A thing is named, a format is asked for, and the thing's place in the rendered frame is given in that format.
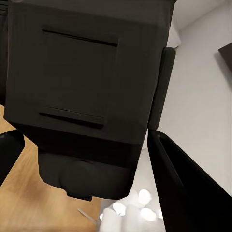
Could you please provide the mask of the digital camera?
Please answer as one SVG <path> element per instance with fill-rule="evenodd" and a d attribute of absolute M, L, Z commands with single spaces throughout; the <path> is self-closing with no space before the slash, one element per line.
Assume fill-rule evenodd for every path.
<path fill-rule="evenodd" d="M 69 197 L 130 193 L 176 51 L 177 0 L 0 0 L 3 118 L 38 146 L 39 176 Z"/>

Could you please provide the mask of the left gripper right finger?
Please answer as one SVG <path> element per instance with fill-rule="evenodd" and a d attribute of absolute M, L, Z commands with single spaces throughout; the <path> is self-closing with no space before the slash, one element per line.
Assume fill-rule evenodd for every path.
<path fill-rule="evenodd" d="M 168 135 L 147 148 L 166 232 L 232 232 L 232 197 Z"/>

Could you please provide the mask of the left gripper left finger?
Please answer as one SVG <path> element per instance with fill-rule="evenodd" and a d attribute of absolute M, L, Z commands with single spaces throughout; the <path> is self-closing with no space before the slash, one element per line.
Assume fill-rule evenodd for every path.
<path fill-rule="evenodd" d="M 24 148 L 24 134 L 18 129 L 0 134 L 0 186 Z"/>

